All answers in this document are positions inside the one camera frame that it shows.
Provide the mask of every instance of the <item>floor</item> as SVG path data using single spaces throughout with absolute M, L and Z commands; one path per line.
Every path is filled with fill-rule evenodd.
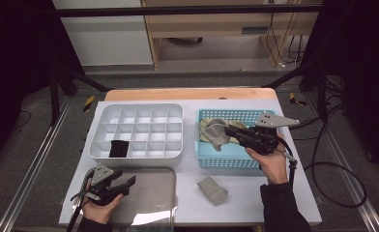
M 272 67 L 257 38 L 204 38 L 202 43 L 174 39 L 165 40 L 162 46 L 160 66 L 156 72 L 92 72 L 89 75 L 104 85 L 120 89 L 260 86 L 295 69 L 295 62 L 285 68 Z M 331 79 L 339 82 L 338 77 L 331 76 Z M 277 89 L 277 96 L 285 116 L 304 122 L 316 117 L 316 91 L 300 93 L 297 83 L 299 77 L 290 80 Z M 76 84 L 79 88 L 76 97 L 61 94 L 60 102 L 68 109 L 60 128 L 53 133 L 49 126 L 48 89 L 28 96 L 23 101 L 17 127 L 0 153 L 0 221 L 7 216 L 4 221 L 11 222 L 13 231 L 65 230 L 57 224 L 60 205 L 77 166 L 95 106 L 104 98 L 104 93 L 81 82 Z M 291 92 L 296 94 L 297 100 L 307 102 L 307 106 L 292 103 Z M 95 101 L 90 111 L 82 112 L 86 99 L 91 95 L 95 96 Z M 339 99 L 332 98 L 329 107 L 339 104 Z M 313 182 L 311 170 L 308 170 L 306 176 L 323 219 L 322 223 L 313 227 L 313 231 L 379 231 L 379 162 L 368 161 L 356 128 L 344 113 L 344 108 L 331 112 L 328 130 L 318 145 L 316 160 L 349 167 L 364 183 L 368 198 L 359 208 L 338 206 L 320 193 Z M 316 147 L 316 139 L 311 138 L 316 137 L 319 131 L 317 121 L 291 131 L 303 166 L 311 163 Z M 43 142 L 47 134 L 53 134 L 53 143 L 46 145 Z M 45 152 L 45 157 L 39 157 L 41 152 Z M 40 163 L 39 168 L 34 167 L 35 161 Z M 347 172 L 330 166 L 316 167 L 320 188 L 333 200 L 352 205 L 362 199 L 362 190 L 356 180 L 346 175 Z

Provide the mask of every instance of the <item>hand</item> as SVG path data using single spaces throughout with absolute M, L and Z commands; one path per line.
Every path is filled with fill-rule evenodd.
M 87 196 L 85 196 L 83 201 L 84 217 L 101 224 L 108 224 L 111 212 L 118 206 L 118 204 L 120 204 L 121 198 L 123 198 L 123 196 L 123 194 L 119 194 L 114 198 L 112 202 L 105 206 L 96 205 L 92 201 L 90 201 Z
M 268 178 L 268 184 L 283 184 L 288 182 L 286 175 L 286 157 L 284 155 L 285 147 L 282 144 L 277 145 L 277 149 L 267 155 L 262 156 L 250 148 L 245 148 L 248 155 L 254 160 L 258 161 L 262 171 Z

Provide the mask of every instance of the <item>blue plastic basket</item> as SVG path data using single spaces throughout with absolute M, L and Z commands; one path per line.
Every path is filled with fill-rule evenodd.
M 195 154 L 202 168 L 256 168 L 259 163 L 252 159 L 245 148 L 230 142 L 221 146 L 218 152 L 211 143 L 200 140 L 201 129 L 199 124 L 204 119 L 220 118 L 224 121 L 238 121 L 247 127 L 255 125 L 256 119 L 263 112 L 276 114 L 273 110 L 243 110 L 243 109 L 200 109 L 197 112 L 197 140 Z

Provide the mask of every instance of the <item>crumpled cloth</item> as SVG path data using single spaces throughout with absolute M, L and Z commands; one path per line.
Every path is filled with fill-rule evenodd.
M 228 195 L 228 190 L 219 186 L 218 183 L 210 176 L 206 177 L 197 184 L 208 200 L 216 206 L 222 203 Z
M 204 135 L 219 152 L 220 147 L 224 144 L 228 144 L 231 139 L 230 136 L 225 134 L 225 127 L 228 127 L 225 121 L 222 119 L 213 119 L 201 130 L 201 134 Z

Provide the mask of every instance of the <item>white table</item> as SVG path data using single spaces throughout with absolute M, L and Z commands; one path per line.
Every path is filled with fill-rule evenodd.
M 194 154 L 195 117 L 200 108 L 208 109 L 255 109 L 273 110 L 283 115 L 277 99 L 263 98 L 256 100 L 174 100 L 174 101 L 118 101 L 118 103 L 178 103 L 184 108 L 184 144 L 182 160 L 173 169 L 176 173 L 176 214 L 174 223 L 177 226 L 243 226 L 257 225 L 264 222 L 263 204 L 259 187 L 267 183 L 257 170 L 255 173 L 227 172 L 218 173 L 202 169 Z M 313 194 L 307 182 L 299 155 L 296 151 L 288 128 L 282 128 L 284 139 L 289 144 L 298 168 L 295 173 L 294 192 L 299 211 L 310 225 L 322 221 Z M 78 167 L 74 173 L 68 194 L 60 216 L 60 224 L 68 224 L 72 213 L 70 197 L 75 195 L 86 172 L 97 165 L 84 149 Z M 197 183 L 211 176 L 221 187 L 228 190 L 225 201 L 214 206 L 201 192 Z

